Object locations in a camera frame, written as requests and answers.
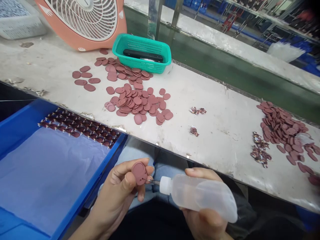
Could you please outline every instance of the pink fan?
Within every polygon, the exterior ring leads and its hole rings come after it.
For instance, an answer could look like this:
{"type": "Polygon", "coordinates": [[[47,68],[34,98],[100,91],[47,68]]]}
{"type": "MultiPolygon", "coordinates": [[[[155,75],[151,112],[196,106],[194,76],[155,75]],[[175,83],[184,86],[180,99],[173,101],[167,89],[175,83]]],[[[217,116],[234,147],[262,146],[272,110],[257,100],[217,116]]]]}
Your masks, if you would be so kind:
{"type": "Polygon", "coordinates": [[[79,51],[112,48],[127,32],[124,0],[35,0],[53,30],[79,51]]]}

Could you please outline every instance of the squeeze bottle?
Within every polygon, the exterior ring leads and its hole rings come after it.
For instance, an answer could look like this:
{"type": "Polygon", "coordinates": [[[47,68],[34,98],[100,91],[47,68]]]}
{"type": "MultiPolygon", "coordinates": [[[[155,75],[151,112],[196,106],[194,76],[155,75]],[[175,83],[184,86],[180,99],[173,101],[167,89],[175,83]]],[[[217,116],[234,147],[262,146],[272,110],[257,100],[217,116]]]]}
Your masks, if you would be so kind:
{"type": "Polygon", "coordinates": [[[229,187],[219,181],[189,177],[177,174],[172,179],[162,176],[160,192],[172,195],[172,199],[180,207],[200,211],[203,208],[215,210],[230,223],[238,218],[237,205],[229,187]]]}

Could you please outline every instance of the person's left hand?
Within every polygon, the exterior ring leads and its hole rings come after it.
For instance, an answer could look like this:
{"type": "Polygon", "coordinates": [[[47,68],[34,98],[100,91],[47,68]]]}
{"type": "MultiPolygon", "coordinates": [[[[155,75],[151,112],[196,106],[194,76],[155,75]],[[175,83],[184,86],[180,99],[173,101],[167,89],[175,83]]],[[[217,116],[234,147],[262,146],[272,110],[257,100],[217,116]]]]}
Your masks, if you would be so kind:
{"type": "Polygon", "coordinates": [[[107,176],[100,194],[88,216],[88,218],[103,231],[106,239],[118,228],[126,215],[135,194],[138,191],[138,200],[143,202],[145,195],[144,185],[136,186],[136,179],[131,172],[136,162],[142,162],[146,166],[149,179],[154,168],[148,166],[149,158],[139,158],[123,162],[115,166],[107,176]]]}

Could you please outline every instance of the white table surface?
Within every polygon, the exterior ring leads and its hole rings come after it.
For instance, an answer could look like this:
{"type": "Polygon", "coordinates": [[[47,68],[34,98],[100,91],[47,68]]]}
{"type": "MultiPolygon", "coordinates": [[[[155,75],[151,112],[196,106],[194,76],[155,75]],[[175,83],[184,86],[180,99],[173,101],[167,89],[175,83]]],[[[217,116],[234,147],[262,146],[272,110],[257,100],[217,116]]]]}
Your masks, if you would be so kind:
{"type": "MultiPolygon", "coordinates": [[[[51,31],[42,38],[27,41],[34,45],[22,48],[19,45],[26,41],[0,40],[2,82],[34,95],[40,94],[43,99],[75,113],[320,213],[317,188],[308,182],[308,174],[302,173],[298,166],[292,166],[275,145],[268,150],[273,158],[268,169],[250,156],[252,132],[262,134],[260,122],[264,114],[256,108],[257,101],[172,64],[170,71],[166,69],[164,74],[155,74],[143,85],[144,89],[153,87],[156,96],[159,96],[160,88],[171,94],[166,102],[174,117],[158,126],[155,117],[147,114],[147,121],[136,125],[132,114],[119,117],[116,112],[108,112],[104,108],[104,103],[112,97],[107,94],[106,87],[122,87],[128,81],[118,79],[110,82],[106,79],[104,67],[94,66],[95,59],[102,54],[98,51],[76,52],[51,31]],[[75,85],[71,77],[73,71],[85,65],[91,66],[89,72],[93,77],[101,79],[94,92],[75,85]],[[207,113],[196,116],[189,111],[192,106],[204,107],[207,113]],[[189,133],[191,126],[198,129],[199,137],[189,133]]],[[[114,56],[109,52],[107,57],[114,56]]],[[[320,146],[320,130],[308,124],[307,127],[320,146]]],[[[319,172],[320,162],[312,161],[307,154],[304,156],[305,164],[319,172]]]]}

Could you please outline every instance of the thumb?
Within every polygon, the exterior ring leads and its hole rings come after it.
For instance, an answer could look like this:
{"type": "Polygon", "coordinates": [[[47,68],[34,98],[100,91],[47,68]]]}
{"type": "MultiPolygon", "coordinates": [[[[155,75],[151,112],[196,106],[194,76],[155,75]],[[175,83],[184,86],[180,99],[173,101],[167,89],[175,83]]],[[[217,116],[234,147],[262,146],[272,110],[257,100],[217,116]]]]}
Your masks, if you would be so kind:
{"type": "Polygon", "coordinates": [[[126,173],[124,179],[120,183],[119,201],[123,202],[136,186],[136,178],[132,172],[126,173]]]}

